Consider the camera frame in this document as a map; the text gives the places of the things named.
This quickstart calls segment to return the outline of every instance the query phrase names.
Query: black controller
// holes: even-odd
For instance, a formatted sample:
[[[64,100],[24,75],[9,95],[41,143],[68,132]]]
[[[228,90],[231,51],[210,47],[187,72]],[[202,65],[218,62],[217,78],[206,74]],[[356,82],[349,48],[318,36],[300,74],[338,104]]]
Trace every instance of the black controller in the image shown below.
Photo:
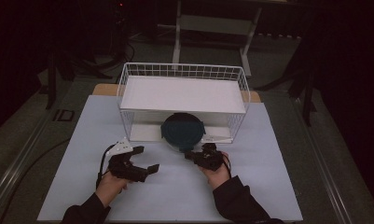
[[[112,156],[108,163],[108,170],[112,175],[128,179],[134,182],[145,182],[147,176],[156,173],[159,164],[149,166],[148,168],[140,168],[133,166],[131,156],[143,153],[144,147],[134,147],[133,151]]]
[[[216,171],[224,162],[224,157],[221,151],[216,150],[215,143],[206,143],[201,146],[202,152],[186,152],[185,158],[193,161],[208,170]]]

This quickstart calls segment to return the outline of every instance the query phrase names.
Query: wire basket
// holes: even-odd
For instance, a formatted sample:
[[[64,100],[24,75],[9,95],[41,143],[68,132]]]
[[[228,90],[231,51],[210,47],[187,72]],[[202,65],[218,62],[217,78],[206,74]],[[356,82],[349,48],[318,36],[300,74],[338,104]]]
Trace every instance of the wire basket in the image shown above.
[[[138,77],[178,77],[206,79],[212,81],[226,80],[237,82],[245,113],[250,103],[250,91],[243,69],[240,66],[186,64],[186,63],[125,63],[118,85],[118,108],[123,126],[129,140],[131,139],[135,111],[122,109],[122,100],[130,76]],[[236,137],[242,124],[244,114],[227,115],[230,142]]]

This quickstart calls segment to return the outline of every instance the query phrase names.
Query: white shelf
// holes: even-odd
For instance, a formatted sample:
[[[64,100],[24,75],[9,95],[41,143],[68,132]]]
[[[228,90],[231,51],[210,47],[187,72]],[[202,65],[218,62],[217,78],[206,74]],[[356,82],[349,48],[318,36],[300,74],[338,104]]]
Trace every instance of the white shelf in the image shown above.
[[[245,114],[236,81],[129,76],[121,110]]]

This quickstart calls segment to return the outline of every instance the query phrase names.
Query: dark background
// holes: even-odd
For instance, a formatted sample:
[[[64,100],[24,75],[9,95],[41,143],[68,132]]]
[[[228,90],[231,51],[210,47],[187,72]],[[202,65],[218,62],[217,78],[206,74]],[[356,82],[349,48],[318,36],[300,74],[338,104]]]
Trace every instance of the dark background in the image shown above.
[[[83,59],[111,53],[108,39],[114,16],[109,3],[0,1],[0,126],[39,90],[36,75],[47,68],[54,40]],[[131,20],[152,36],[156,23],[175,22],[175,1],[134,3],[128,9]],[[318,67],[314,86],[374,196],[374,1],[332,1],[328,10],[307,23],[311,16],[299,15],[299,10],[267,7],[257,32],[304,36],[291,63],[295,69]],[[279,23],[285,18],[297,25]]]

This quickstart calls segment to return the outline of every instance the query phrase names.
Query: white wire basket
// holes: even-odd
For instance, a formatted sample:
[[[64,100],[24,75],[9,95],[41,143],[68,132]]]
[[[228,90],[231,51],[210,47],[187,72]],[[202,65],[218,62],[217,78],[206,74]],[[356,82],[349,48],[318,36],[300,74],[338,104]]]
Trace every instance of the white wire basket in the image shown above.
[[[232,143],[250,103],[240,66],[125,63],[118,108],[130,141],[160,141],[160,125],[187,112],[204,124],[205,142]]]

